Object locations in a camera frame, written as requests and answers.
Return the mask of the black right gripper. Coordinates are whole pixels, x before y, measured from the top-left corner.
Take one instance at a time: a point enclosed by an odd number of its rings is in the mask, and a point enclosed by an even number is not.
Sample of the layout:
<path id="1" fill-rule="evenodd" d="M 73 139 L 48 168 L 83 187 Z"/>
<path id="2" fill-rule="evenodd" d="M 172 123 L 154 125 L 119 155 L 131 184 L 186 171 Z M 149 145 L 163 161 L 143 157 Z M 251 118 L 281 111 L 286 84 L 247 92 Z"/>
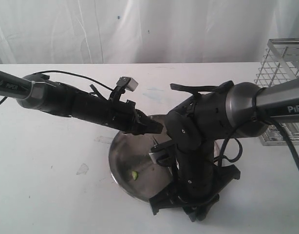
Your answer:
<path id="1" fill-rule="evenodd" d="M 220 200 L 220 192 L 232 180 L 240 179 L 241 172 L 235 165 L 218 167 L 208 164 L 197 180 L 189 179 L 179 187 L 168 184 L 149 199 L 153 215 L 161 209 L 182 208 L 191 222 L 203 221 L 211 207 Z"/>

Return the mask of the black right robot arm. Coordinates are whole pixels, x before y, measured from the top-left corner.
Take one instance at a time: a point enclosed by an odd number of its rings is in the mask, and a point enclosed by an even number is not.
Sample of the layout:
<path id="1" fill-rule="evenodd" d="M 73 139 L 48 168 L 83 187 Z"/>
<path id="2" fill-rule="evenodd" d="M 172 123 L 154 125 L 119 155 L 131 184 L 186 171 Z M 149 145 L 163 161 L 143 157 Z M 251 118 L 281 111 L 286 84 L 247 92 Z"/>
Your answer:
<path id="1" fill-rule="evenodd" d="M 191 221 L 204 220 L 219 201 L 220 191 L 240 178 L 238 156 L 223 166 L 230 139 L 258 137 L 274 125 L 292 154 L 299 171 L 299 155 L 282 127 L 299 122 L 299 78 L 261 88 L 250 82 L 219 86 L 183 86 L 171 89 L 190 97 L 164 118 L 169 141 L 150 150 L 154 163 L 170 168 L 172 181 L 149 199 L 151 210 L 182 208 Z"/>

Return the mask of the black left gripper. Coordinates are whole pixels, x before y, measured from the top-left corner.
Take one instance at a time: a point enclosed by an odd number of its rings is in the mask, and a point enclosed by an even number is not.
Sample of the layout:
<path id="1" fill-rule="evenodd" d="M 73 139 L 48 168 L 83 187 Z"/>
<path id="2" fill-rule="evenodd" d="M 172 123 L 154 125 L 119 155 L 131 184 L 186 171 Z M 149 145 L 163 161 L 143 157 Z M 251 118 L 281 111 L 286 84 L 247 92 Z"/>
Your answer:
<path id="1" fill-rule="evenodd" d="M 135 108 L 133 101 L 106 101 L 105 126 L 133 135 L 160 134 L 163 125 Z"/>

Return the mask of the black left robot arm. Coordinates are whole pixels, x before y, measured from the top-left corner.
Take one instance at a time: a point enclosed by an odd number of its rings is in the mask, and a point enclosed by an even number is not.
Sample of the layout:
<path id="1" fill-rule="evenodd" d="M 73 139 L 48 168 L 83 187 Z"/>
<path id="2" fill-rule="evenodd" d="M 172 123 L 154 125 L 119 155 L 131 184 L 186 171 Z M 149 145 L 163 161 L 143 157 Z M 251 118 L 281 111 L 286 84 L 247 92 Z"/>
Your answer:
<path id="1" fill-rule="evenodd" d="M 159 134 L 163 125 L 135 108 L 135 102 L 120 101 L 126 90 L 138 83 L 120 77 L 109 98 L 92 85 L 88 93 L 65 83 L 51 81 L 46 72 L 23 78 L 0 71 L 0 96 L 14 98 L 26 109 L 39 110 L 59 117 L 74 117 L 133 135 Z"/>

